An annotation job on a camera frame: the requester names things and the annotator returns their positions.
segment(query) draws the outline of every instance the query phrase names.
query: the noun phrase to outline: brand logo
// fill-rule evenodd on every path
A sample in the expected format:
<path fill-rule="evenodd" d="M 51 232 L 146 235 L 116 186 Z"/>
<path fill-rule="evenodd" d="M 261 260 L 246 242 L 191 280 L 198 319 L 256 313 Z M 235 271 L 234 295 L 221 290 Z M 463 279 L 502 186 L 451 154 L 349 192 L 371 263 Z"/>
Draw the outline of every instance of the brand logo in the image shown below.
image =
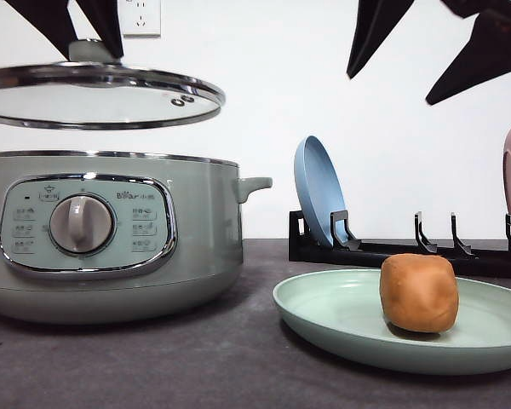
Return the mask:
<path fill-rule="evenodd" d="M 131 193 L 127 190 L 123 192 L 116 192 L 116 195 L 118 199 L 146 199 L 146 200 L 154 200 L 155 195 L 154 194 L 138 194 L 138 193 Z"/>

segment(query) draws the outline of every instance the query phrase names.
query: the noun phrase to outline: control knob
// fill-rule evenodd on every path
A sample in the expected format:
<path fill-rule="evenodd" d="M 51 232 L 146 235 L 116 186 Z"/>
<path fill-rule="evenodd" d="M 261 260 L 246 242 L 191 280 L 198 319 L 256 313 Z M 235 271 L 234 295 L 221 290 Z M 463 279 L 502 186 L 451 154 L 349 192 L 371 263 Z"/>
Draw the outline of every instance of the control knob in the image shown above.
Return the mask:
<path fill-rule="evenodd" d="M 113 229 L 110 209 L 101 200 L 71 196 L 60 202 L 49 223 L 51 237 L 70 253 L 90 253 L 106 243 Z"/>

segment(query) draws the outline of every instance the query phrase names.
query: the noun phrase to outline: dark gray countertop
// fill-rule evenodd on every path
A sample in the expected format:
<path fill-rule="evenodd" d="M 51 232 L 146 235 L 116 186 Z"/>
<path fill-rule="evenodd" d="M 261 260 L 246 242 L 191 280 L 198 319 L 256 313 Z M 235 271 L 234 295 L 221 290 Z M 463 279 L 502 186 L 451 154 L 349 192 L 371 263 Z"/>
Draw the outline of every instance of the dark gray countertop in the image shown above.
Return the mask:
<path fill-rule="evenodd" d="M 170 317 L 98 326 L 0 317 L 0 409 L 508 408 L 511 370 L 436 377 L 317 349 L 281 321 L 282 279 L 343 268 L 287 261 L 287 240 L 244 242 L 235 286 Z M 511 279 L 483 279 L 511 288 Z"/>

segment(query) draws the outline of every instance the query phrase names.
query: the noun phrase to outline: wall socket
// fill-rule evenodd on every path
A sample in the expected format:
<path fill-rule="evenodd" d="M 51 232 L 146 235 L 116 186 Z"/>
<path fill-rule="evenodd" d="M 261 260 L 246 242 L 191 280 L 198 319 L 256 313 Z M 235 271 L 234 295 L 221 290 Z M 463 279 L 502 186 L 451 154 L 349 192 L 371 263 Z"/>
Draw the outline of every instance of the wall socket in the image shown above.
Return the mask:
<path fill-rule="evenodd" d="M 124 37 L 161 37 L 162 0 L 118 0 Z"/>

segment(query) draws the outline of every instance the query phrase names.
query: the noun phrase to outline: orange dough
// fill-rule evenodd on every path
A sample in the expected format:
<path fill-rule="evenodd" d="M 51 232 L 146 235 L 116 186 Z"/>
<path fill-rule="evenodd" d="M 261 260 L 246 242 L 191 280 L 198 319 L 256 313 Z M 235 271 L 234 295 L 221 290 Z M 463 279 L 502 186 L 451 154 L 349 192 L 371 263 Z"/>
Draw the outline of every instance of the orange dough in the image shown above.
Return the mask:
<path fill-rule="evenodd" d="M 442 332 L 454 325 L 458 289 L 452 265 L 441 256 L 396 254 L 381 268 L 384 314 L 400 328 Z"/>

